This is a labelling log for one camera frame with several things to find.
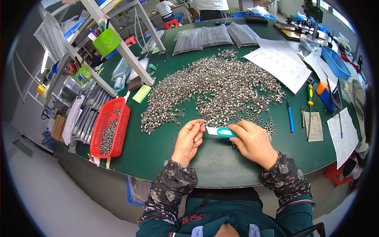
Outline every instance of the tool holder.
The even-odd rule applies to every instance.
[[[93,42],[97,51],[103,56],[107,56],[121,43],[111,28],[106,29]]]

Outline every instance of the patterned sleeve cover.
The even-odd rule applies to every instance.
[[[279,206],[287,205],[291,199],[304,195],[312,197],[310,183],[291,158],[278,152],[278,159],[269,170],[264,170],[259,179],[263,185],[274,190]]]
[[[138,222],[153,219],[175,225],[182,196],[192,192],[195,185],[194,168],[171,159],[166,160],[163,171],[157,175],[157,181],[151,186],[145,210]]]

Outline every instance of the hand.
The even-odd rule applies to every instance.
[[[182,165],[188,165],[191,159],[196,155],[197,148],[203,142],[203,132],[205,126],[199,123],[205,123],[204,119],[189,121],[180,130],[176,140],[174,154],[171,160]]]
[[[239,136],[229,140],[237,145],[244,157],[258,163],[266,170],[274,166],[278,153],[271,146],[266,130],[246,120],[231,124],[228,128]]]

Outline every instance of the screwdriver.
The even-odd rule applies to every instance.
[[[309,135],[310,135],[310,122],[312,118],[312,97],[313,97],[313,90],[312,90],[312,85],[307,84],[307,96],[308,96],[308,105],[309,105],[309,124],[308,124],[308,141],[309,141]]]

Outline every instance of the green sticky note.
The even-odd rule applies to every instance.
[[[153,50],[152,54],[154,53],[158,53],[159,52],[159,48],[158,47],[155,47],[155,49]]]
[[[139,91],[133,96],[133,100],[137,101],[138,103],[141,103],[143,99],[147,96],[147,94],[150,92],[151,87],[147,85],[143,85]]]

